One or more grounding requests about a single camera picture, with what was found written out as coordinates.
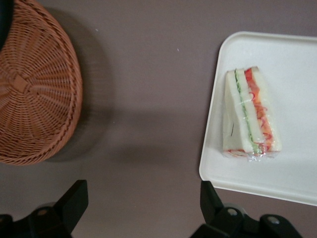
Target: basket rim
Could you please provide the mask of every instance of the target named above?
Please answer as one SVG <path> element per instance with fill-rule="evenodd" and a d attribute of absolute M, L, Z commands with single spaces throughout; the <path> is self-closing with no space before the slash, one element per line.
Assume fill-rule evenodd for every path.
<path fill-rule="evenodd" d="M 69 71 L 70 76 L 70 87 L 71 87 L 71 100 L 69 104 L 69 111 L 64 124 L 60 127 L 60 132 L 58 135 L 52 138 L 51 143 L 48 146 L 43 147 L 43 149 L 37 153 L 30 154 L 24 157 L 12 158 L 1 155 L 0 162 L 12 165 L 30 165 L 41 162 L 48 159 L 49 157 L 56 154 L 71 138 L 73 135 L 76 125 L 79 121 L 82 100 L 83 100 L 83 86 L 82 77 L 79 67 L 79 62 L 76 56 L 75 49 L 71 43 L 69 36 L 63 30 L 62 26 L 58 21 L 38 2 L 35 0 L 14 0 L 16 4 L 23 4 L 37 14 L 45 24 L 47 25 L 47 30 L 52 33 L 54 40 L 59 44 L 62 49 L 63 54 L 67 57 L 66 63 L 67 67 L 71 69 Z M 15 23 L 15 12 L 13 14 L 13 22 Z"/>

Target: woven basket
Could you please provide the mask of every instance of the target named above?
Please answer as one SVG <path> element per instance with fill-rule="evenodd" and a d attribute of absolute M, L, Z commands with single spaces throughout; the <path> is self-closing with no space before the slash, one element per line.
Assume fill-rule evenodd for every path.
<path fill-rule="evenodd" d="M 34 0 L 15 0 L 0 52 L 0 162 L 27 165 L 59 151 L 81 110 L 82 78 L 71 41 Z"/>

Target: black clamp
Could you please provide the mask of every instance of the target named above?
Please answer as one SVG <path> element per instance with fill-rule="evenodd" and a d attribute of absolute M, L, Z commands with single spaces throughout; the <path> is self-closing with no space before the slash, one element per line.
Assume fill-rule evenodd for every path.
<path fill-rule="evenodd" d="M 302 238 L 284 217 L 268 214 L 256 221 L 235 207 L 225 207 L 209 181 L 201 183 L 200 204 L 206 224 L 191 238 Z"/>
<path fill-rule="evenodd" d="M 53 207 L 41 207 L 14 222 L 0 215 L 1 238 L 71 238 L 88 206 L 87 181 L 78 180 Z"/>

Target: wrapped sandwich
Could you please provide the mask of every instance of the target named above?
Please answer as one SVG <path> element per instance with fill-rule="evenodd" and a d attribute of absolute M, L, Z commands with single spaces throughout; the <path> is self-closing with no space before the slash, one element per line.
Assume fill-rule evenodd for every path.
<path fill-rule="evenodd" d="M 223 151 L 256 159 L 281 151 L 266 83 L 257 67 L 228 71 L 225 77 Z"/>

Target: white tray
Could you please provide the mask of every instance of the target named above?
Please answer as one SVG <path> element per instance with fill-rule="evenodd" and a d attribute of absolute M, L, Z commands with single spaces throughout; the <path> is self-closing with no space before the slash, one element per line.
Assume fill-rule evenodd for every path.
<path fill-rule="evenodd" d="M 317 38 L 238 32 L 219 52 L 200 162 L 215 187 L 317 206 Z M 222 154 L 224 76 L 258 66 L 281 135 L 275 159 L 248 162 Z"/>

